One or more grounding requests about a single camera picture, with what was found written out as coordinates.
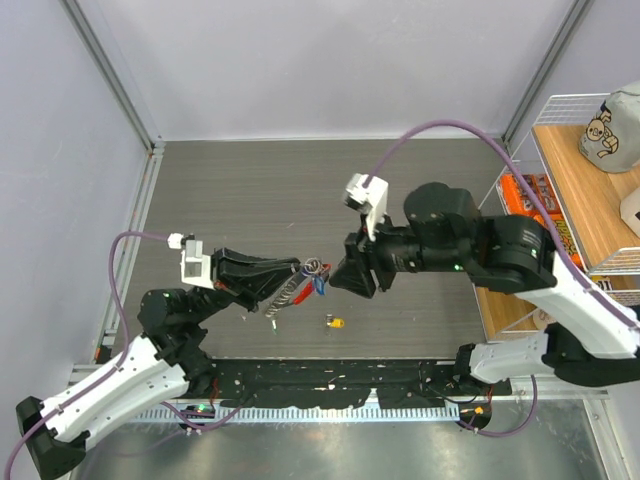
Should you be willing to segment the silver key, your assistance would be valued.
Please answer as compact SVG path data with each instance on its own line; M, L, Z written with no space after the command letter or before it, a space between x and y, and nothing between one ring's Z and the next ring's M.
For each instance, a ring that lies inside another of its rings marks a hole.
M330 336L331 335L331 331L333 330L333 328L332 328L333 320L334 320L334 316L332 314L326 314L325 315L324 333L325 333L326 336Z

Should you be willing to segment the yellow key tag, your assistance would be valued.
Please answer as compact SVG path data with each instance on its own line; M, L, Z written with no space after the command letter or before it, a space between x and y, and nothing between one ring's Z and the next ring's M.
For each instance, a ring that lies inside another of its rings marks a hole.
M330 326L334 329L341 329L345 326L345 321L342 318L334 318Z

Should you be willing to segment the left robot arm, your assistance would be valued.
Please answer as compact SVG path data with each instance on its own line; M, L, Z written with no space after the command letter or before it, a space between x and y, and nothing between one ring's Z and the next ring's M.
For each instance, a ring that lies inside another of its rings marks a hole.
M233 304L257 311L301 265L295 257L267 259L228 248L206 254L194 238L176 236L169 244L181 253L185 286L143 296L141 334L65 391L17 405L20 432L40 478L64 476L106 435L157 403L207 395L216 373L200 347L207 335L202 322Z

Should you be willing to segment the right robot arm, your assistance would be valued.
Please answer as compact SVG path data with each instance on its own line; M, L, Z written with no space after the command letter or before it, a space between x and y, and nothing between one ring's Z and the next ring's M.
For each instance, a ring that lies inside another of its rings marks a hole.
M344 242L328 284L363 298L390 289L399 273L461 272L476 287L514 295L553 323L527 337L458 349L452 380L473 394L514 376L552 373L603 387L639 378L639 320L566 257L554 235L522 215L484 217L465 189L432 182L404 201L407 225L385 217Z

